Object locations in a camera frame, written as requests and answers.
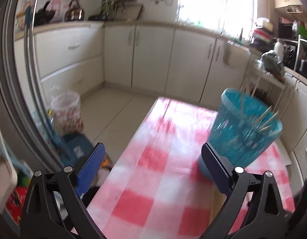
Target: floor tile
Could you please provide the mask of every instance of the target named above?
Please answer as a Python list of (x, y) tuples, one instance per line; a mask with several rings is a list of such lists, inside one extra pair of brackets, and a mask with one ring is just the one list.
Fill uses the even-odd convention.
[(84, 134), (94, 142), (106, 126), (135, 96), (135, 93), (100, 88), (81, 101)]
[(102, 142), (116, 163), (157, 97), (137, 94), (94, 142)]

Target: silver bolt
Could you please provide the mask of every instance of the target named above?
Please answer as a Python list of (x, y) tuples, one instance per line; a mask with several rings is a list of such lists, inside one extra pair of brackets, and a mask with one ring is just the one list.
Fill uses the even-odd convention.
[(35, 175), (36, 177), (41, 176), (41, 171), (36, 171), (36, 172), (34, 173), (34, 175)]
[(266, 176), (268, 176), (268, 177), (272, 177), (272, 176), (273, 176), (273, 173), (272, 173), (272, 172), (270, 172), (270, 171), (266, 171)]
[(73, 170), (73, 168), (71, 166), (66, 166), (64, 168), (64, 172), (71, 172)]
[(243, 168), (242, 167), (236, 167), (235, 169), (235, 172), (237, 172), (237, 173), (243, 173), (244, 172), (244, 170), (243, 170)]

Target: red and white tablecloth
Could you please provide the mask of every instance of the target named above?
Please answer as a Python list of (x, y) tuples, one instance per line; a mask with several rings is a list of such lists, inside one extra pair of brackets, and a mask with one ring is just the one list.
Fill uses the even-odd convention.
[[(197, 158), (217, 112), (159, 98), (88, 206), (108, 239), (197, 239), (221, 204)], [(247, 171), (273, 172), (283, 207), (294, 211), (287, 170), (272, 144)], [(239, 228), (244, 206), (232, 230)]]

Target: frying pan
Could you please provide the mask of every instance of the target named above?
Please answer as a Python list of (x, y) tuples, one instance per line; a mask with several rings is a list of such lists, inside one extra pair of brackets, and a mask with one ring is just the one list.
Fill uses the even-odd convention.
[(42, 9), (39, 9), (37, 13), (35, 13), (34, 17), (34, 26), (39, 26), (46, 24), (51, 21), (54, 17), (55, 12), (54, 10), (46, 11), (47, 6), (49, 5), (50, 1), (47, 1)]

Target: plastic bag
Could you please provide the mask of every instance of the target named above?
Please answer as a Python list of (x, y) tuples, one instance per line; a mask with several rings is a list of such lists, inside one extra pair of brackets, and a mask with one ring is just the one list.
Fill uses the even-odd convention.
[(284, 64), (281, 58), (270, 50), (262, 55), (261, 61), (264, 64), (264, 69), (274, 75), (279, 81), (284, 82), (283, 78), (285, 75)]
[(54, 87), (50, 107), (64, 134), (82, 133), (84, 124), (81, 120), (81, 98), (78, 93)]

